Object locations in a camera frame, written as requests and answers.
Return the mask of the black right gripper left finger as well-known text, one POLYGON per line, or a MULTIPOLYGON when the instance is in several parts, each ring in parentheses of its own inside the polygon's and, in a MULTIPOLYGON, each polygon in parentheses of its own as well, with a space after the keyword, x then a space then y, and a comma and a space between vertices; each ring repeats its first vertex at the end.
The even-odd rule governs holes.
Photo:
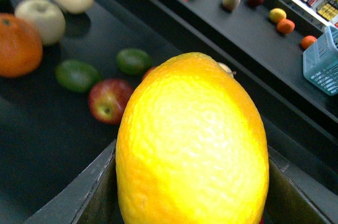
POLYGON ((25 223, 123 223, 117 199, 116 141, 25 223))

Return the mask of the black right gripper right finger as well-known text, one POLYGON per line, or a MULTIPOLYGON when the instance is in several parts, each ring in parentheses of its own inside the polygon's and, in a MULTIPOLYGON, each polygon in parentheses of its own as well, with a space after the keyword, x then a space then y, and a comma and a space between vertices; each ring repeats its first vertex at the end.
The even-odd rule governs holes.
POLYGON ((333 193, 272 147, 268 151, 265 223, 332 223, 333 193))

